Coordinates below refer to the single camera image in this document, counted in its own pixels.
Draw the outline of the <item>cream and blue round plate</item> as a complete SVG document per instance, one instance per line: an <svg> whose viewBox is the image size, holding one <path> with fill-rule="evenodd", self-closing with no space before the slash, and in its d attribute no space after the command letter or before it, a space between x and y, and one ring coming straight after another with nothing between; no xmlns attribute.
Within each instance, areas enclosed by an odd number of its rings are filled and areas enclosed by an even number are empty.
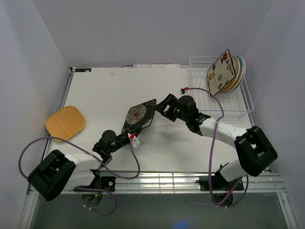
<svg viewBox="0 0 305 229"><path fill-rule="evenodd" d="M239 77L239 80L237 82L237 85L235 87L235 89L237 89L239 87L239 85L242 83L243 79L244 79L244 75L245 75L245 69L246 69L246 65L245 65L245 61L243 59L243 57L240 57L240 56L236 56L237 59L239 60L240 62L240 77Z"/></svg>

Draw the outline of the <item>black floral square plate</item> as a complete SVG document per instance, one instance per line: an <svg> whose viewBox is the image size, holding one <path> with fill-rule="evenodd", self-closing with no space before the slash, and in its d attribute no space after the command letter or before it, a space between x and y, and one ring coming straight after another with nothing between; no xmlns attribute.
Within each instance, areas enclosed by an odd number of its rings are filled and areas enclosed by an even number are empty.
<svg viewBox="0 0 305 229"><path fill-rule="evenodd" d="M157 100L135 105L128 110L121 133L139 134L143 129L148 128L154 118Z"/></svg>

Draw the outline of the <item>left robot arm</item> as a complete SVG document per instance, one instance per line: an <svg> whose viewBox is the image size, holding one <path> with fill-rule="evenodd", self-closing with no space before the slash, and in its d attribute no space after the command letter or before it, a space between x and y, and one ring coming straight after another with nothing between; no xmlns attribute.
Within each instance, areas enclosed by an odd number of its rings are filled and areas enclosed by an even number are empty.
<svg viewBox="0 0 305 229"><path fill-rule="evenodd" d="M26 179L46 201L55 199L65 189L109 190L103 185L99 170L107 167L112 153L126 145L134 150L142 145L142 140L138 134L116 135L114 131L106 130L90 152L81 149L81 153L71 154L52 150Z"/></svg>

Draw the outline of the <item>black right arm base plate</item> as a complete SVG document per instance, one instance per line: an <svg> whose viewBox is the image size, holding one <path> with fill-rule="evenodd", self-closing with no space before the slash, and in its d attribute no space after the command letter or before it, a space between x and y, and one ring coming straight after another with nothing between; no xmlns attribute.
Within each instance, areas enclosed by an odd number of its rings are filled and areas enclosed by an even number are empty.
<svg viewBox="0 0 305 229"><path fill-rule="evenodd" d="M195 182L200 186L201 191L209 191L209 177L208 176L200 176ZM220 191L220 193L213 193L214 201L221 204L221 207L231 207L234 205L234 194L233 191L243 191L244 185L241 180L238 178L227 182L221 181L219 178L215 176L211 176L211 187L213 191Z"/></svg>

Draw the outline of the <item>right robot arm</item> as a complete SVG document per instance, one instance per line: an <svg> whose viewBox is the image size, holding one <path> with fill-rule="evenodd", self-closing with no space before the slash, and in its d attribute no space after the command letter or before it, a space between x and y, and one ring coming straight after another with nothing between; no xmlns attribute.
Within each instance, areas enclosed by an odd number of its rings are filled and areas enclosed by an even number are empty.
<svg viewBox="0 0 305 229"><path fill-rule="evenodd" d="M237 178L259 176L278 158L261 128L252 126L245 129L217 122L209 115L199 112L194 99L189 95L176 98L169 94L154 109L173 122L176 119L184 121L191 132L215 138L236 150L238 159L221 166L212 176L212 181L220 189L227 189Z"/></svg>

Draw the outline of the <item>square floral cream plate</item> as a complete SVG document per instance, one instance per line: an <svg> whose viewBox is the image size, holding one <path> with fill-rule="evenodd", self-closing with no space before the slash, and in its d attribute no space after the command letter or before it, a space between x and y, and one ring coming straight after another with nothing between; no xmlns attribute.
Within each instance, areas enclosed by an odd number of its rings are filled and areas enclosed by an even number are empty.
<svg viewBox="0 0 305 229"><path fill-rule="evenodd" d="M212 64L207 70L208 89L212 95L218 94L235 77L235 68L229 49Z"/></svg>

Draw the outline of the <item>cream and yellow round plate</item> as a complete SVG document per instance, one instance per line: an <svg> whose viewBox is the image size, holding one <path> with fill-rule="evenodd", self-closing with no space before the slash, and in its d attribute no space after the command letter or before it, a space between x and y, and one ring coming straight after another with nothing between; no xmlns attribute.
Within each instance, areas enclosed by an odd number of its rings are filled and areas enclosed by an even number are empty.
<svg viewBox="0 0 305 229"><path fill-rule="evenodd" d="M232 60L234 62L235 77L229 82L223 91L232 91L237 86L237 83L241 77L242 60L238 56L233 56Z"/></svg>

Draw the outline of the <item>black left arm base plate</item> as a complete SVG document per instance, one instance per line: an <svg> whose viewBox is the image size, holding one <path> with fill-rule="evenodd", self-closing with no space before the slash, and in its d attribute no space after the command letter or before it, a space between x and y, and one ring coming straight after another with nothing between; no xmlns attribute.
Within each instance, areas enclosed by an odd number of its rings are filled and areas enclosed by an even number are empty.
<svg viewBox="0 0 305 229"><path fill-rule="evenodd" d="M115 185L116 185L116 177L99 177L96 186L98 189L114 192Z"/></svg>

